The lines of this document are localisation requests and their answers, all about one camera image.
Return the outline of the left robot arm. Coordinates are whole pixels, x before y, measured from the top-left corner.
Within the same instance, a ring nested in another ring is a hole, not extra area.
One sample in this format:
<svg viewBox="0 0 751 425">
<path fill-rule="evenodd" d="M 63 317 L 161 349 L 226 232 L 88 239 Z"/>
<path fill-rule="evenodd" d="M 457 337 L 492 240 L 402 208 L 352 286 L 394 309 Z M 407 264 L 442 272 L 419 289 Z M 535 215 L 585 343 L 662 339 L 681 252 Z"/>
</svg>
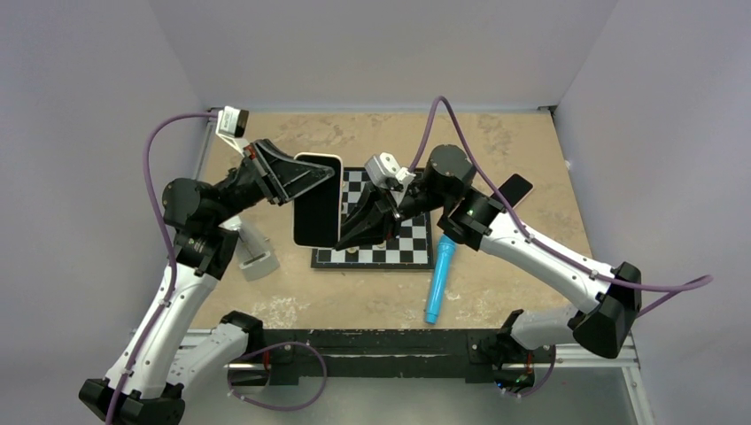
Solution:
<svg viewBox="0 0 751 425">
<path fill-rule="evenodd" d="M 80 401 L 107 424 L 177 424 L 191 390 L 232 360 L 270 368 L 272 346 L 249 314 L 226 314 L 188 356 L 177 352 L 207 296 L 225 274 L 239 232 L 228 220 L 260 201 L 285 205 L 333 182 L 337 171 L 292 158 L 268 140 L 242 149 L 239 165 L 220 182 L 179 178 L 164 189 L 158 210 L 174 236 L 157 295 L 123 354 L 104 377 L 88 379 Z"/>
</svg>

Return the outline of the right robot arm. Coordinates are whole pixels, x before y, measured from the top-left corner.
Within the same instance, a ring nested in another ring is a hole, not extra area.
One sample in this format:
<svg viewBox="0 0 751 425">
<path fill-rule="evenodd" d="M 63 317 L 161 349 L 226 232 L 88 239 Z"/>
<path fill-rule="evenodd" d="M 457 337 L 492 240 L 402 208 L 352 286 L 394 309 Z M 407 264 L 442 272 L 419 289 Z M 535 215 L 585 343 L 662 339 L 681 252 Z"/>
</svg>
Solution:
<svg viewBox="0 0 751 425">
<path fill-rule="evenodd" d="M 588 259 L 516 223 L 511 208 L 473 188 L 476 167 L 458 146 L 433 149 L 419 175 L 397 169 L 386 152 L 372 157 L 366 171 L 369 180 L 342 222 L 336 250 L 383 243 L 398 236 L 403 221 L 441 209 L 438 225 L 455 243 L 521 268 L 569 302 L 558 310 L 512 312 L 497 337 L 504 358 L 573 343 L 602 358 L 619 355 L 641 307 L 636 267 Z"/>
</svg>

